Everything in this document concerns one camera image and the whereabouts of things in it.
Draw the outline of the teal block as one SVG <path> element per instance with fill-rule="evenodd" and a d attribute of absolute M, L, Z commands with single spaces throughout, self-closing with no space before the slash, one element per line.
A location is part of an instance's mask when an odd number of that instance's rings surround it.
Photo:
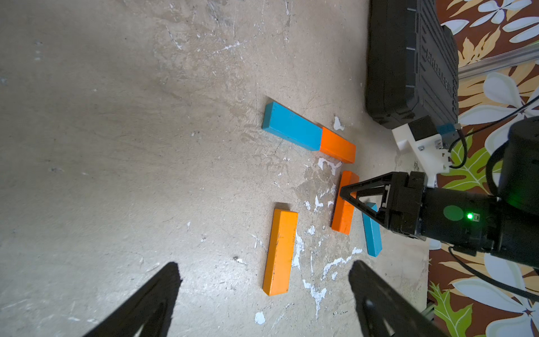
<path fill-rule="evenodd" d="M 266 105 L 262 129 L 306 150 L 321 150 L 322 128 L 279 103 Z"/>
<path fill-rule="evenodd" d="M 364 233 L 366 238 L 367 252 L 372 257 L 378 257 L 383 250 L 383 243 L 380 234 L 380 225 L 367 214 L 362 214 Z"/>

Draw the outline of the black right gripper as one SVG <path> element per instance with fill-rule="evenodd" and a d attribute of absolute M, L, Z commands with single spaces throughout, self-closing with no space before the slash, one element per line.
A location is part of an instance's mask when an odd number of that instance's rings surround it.
<path fill-rule="evenodd" d="M 424 173 L 390 172 L 341 188 L 339 196 L 393 233 L 452 244 L 464 253 L 501 248 L 501 203 L 490 195 L 428 188 Z M 374 211 L 361 198 L 381 197 Z"/>

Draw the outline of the short orange block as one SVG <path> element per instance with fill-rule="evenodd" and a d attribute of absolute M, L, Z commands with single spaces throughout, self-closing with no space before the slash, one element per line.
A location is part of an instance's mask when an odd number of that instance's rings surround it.
<path fill-rule="evenodd" d="M 345 164 L 354 164 L 357 148 L 337 133 L 323 127 L 320 151 Z"/>

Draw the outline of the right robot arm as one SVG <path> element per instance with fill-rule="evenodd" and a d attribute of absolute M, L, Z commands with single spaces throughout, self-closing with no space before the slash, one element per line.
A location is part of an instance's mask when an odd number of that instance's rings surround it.
<path fill-rule="evenodd" d="M 340 196 L 380 226 L 538 267 L 538 118 L 513 124 L 488 160 L 490 194 L 429 188 L 421 172 L 346 185 Z"/>

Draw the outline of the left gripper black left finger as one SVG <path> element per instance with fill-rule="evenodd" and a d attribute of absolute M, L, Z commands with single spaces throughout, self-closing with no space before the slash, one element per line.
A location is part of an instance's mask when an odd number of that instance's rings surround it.
<path fill-rule="evenodd" d="M 167 263 L 87 336 L 167 336 L 182 279 Z"/>

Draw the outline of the red-orange block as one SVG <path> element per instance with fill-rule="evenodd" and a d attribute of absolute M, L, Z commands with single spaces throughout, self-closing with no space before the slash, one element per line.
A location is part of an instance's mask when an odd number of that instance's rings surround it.
<path fill-rule="evenodd" d="M 352 218 L 355 208 L 348 202 L 346 202 L 341 196 L 341 190 L 347 185 L 352 185 L 359 182 L 358 175 L 354 174 L 352 171 L 344 171 L 341 176 L 341 182 L 338 189 L 337 199 L 335 202 L 334 216 L 331 223 L 331 229 L 349 235 Z"/>

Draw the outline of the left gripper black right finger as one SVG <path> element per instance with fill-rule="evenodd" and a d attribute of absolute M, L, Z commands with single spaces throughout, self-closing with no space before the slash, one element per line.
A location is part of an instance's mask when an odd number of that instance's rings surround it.
<path fill-rule="evenodd" d="M 348 279 L 363 336 L 444 335 L 365 262 L 355 261 Z"/>

